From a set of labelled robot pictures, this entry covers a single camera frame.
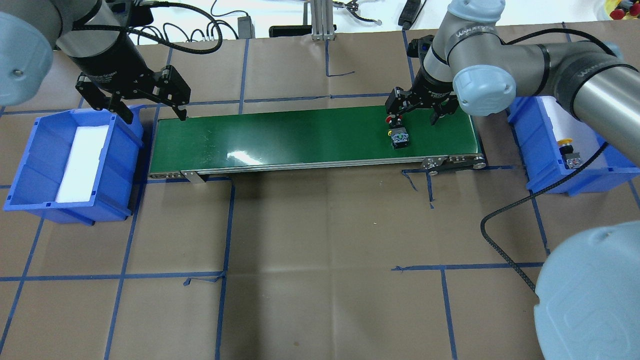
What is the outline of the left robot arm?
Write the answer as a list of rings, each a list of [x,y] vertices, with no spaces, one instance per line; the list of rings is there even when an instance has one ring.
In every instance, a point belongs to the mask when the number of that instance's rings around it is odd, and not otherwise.
[[[0,12],[0,102],[31,100],[61,50],[80,69],[75,88],[95,111],[130,124],[126,100],[172,108],[182,121],[191,89],[171,65],[151,70],[105,0],[3,0]]]

